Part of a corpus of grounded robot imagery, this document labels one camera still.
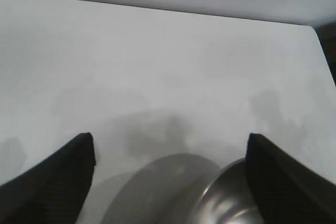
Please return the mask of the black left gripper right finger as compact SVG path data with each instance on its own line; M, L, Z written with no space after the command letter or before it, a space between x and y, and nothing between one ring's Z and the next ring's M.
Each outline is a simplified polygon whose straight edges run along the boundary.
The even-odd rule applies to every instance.
M251 133L246 177L264 223L335 223L335 184Z

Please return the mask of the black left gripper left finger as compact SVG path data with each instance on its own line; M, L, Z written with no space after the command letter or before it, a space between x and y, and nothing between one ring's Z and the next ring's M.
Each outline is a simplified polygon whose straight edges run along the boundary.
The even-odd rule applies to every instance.
M91 133L1 185L1 223L76 223L96 165Z

